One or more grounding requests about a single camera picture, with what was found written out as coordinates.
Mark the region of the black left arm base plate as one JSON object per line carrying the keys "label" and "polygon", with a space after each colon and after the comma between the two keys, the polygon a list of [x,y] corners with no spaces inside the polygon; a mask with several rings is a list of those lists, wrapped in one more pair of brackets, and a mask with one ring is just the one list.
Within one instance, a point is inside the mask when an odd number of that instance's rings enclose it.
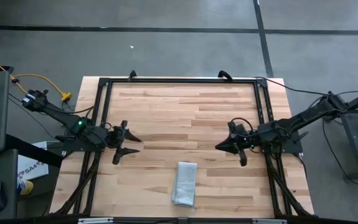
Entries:
{"label": "black left arm base plate", "polygon": [[102,152],[107,147],[103,136],[92,128],[85,128],[80,134],[67,133],[55,137],[64,145],[66,151]]}

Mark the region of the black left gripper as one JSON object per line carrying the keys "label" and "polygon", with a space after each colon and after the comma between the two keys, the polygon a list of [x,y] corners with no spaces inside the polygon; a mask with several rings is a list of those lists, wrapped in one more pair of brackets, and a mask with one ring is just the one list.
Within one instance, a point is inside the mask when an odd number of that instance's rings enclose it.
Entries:
{"label": "black left gripper", "polygon": [[122,129],[114,129],[113,131],[107,132],[107,136],[105,138],[106,147],[117,149],[115,155],[113,156],[113,164],[119,164],[120,159],[125,155],[139,152],[137,149],[121,148],[125,139],[134,142],[141,142],[139,138],[130,132],[127,125],[128,121],[123,120],[121,122]]}

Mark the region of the silver metal bracket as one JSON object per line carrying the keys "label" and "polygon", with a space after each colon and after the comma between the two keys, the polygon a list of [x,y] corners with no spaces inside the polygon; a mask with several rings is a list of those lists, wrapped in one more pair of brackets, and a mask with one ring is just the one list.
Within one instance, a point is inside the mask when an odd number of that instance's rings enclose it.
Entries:
{"label": "silver metal bracket", "polygon": [[256,218],[252,220],[252,224],[288,224],[288,222],[280,219]]}
{"label": "silver metal bracket", "polygon": [[114,224],[112,217],[80,218],[77,224]]}

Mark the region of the white cardboard box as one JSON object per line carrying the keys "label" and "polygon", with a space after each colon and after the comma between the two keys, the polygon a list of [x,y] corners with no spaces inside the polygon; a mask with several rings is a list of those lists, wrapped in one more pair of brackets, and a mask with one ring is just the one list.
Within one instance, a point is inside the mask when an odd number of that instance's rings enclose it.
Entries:
{"label": "white cardboard box", "polygon": [[49,174],[49,166],[28,157],[18,155],[17,179],[32,180]]}

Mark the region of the black diagonal bar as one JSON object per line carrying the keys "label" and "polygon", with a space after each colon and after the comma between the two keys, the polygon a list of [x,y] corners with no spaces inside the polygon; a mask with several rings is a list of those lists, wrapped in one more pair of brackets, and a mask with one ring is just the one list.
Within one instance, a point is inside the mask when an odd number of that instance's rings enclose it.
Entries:
{"label": "black diagonal bar", "polygon": [[6,135],[5,150],[7,149],[17,149],[19,155],[57,168],[60,168],[63,161],[62,156],[29,144],[28,142],[9,134]]}

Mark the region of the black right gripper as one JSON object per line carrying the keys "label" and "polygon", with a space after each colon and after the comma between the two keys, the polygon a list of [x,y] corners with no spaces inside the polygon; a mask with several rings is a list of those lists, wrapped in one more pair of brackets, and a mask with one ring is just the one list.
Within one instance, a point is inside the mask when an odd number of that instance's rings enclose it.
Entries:
{"label": "black right gripper", "polygon": [[218,143],[215,148],[229,153],[238,153],[240,157],[240,165],[245,167],[247,165],[246,153],[244,150],[238,151],[238,147],[242,149],[253,149],[254,147],[261,146],[263,141],[259,133],[234,133],[233,135],[235,136],[234,139],[227,138],[221,143]]}

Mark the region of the black aluminium table frame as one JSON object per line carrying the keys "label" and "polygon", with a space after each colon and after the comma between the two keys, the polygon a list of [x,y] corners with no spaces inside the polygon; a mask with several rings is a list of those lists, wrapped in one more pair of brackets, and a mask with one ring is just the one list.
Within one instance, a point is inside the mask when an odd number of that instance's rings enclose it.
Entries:
{"label": "black aluminium table frame", "polygon": [[[115,82],[107,114],[113,125],[128,121],[141,142],[126,141],[138,153],[112,163],[114,150],[100,157],[92,216],[271,218],[288,209],[280,189],[272,198],[265,156],[247,151],[247,165],[237,155],[216,150],[234,119],[254,128],[271,118],[289,118],[284,82],[179,78],[143,83]],[[171,196],[178,162],[197,164],[194,207],[180,207]]]}

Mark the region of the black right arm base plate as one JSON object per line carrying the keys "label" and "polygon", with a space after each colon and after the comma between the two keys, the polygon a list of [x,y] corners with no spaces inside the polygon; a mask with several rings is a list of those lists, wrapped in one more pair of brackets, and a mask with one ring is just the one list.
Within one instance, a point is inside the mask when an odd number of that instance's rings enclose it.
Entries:
{"label": "black right arm base plate", "polygon": [[261,149],[264,153],[269,154],[302,154],[301,140],[308,133],[306,131],[300,134],[299,131],[295,131],[291,134],[280,134],[270,142],[263,141]]}

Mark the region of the grey microfiber towel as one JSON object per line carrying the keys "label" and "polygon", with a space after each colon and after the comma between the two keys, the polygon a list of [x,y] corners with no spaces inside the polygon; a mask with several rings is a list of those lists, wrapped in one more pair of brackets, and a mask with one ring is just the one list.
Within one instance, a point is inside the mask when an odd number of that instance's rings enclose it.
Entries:
{"label": "grey microfiber towel", "polygon": [[180,207],[194,207],[197,164],[178,162],[172,190],[172,203]]}

